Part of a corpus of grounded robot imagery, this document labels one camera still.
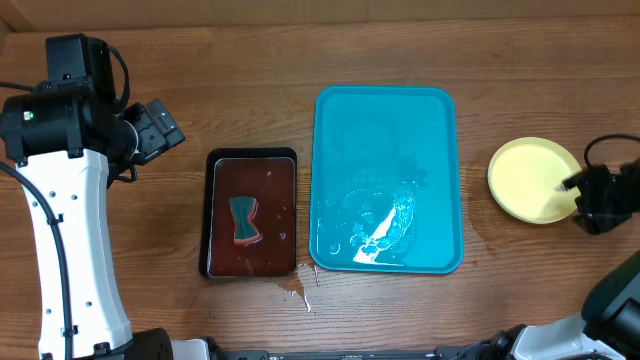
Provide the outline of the yellow-green plate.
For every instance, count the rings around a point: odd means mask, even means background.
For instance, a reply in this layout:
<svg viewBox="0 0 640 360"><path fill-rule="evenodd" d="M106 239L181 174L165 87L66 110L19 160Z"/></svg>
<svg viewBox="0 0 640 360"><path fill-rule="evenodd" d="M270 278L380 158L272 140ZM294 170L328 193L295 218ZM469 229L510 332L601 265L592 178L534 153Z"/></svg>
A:
<svg viewBox="0 0 640 360"><path fill-rule="evenodd" d="M559 144L523 137L496 151L489 162L487 181L495 201L511 216L549 224L576 211L579 190L565 190L561 185L580 171L575 157Z"/></svg>

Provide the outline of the green dish sponge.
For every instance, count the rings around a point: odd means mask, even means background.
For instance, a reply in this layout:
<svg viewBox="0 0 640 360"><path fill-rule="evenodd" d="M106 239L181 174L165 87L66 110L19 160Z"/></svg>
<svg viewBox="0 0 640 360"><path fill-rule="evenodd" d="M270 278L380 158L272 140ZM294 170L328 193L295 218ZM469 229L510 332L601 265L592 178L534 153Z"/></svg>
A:
<svg viewBox="0 0 640 360"><path fill-rule="evenodd" d="M254 223L258 208L255 198L249 196L233 197L229 200L234 223L233 241L236 246L248 246L262 240L262 234Z"/></svg>

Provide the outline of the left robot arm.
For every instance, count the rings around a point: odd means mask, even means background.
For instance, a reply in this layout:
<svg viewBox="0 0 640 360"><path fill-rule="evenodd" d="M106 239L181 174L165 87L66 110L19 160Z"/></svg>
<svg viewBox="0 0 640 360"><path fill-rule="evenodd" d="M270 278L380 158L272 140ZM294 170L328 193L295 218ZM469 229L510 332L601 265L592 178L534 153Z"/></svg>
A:
<svg viewBox="0 0 640 360"><path fill-rule="evenodd" d="M131 103L112 66L121 55L82 34L46 41L48 77L1 112L2 170L23 187L36 243L43 359L210 359L210 339L134 332L116 283L106 192L180 144L159 101Z"/></svg>

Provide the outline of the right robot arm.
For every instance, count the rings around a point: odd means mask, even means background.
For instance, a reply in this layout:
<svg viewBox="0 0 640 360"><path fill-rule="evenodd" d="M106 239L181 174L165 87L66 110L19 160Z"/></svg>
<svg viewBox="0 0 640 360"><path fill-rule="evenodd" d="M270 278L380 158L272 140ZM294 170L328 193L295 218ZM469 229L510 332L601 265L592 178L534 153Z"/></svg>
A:
<svg viewBox="0 0 640 360"><path fill-rule="evenodd" d="M639 210L639 162L618 174L589 166L564 180L578 188L574 222L590 235L622 224ZM519 325L454 355L456 359L637 359L639 357L639 254L603 278L579 315L545 326Z"/></svg>

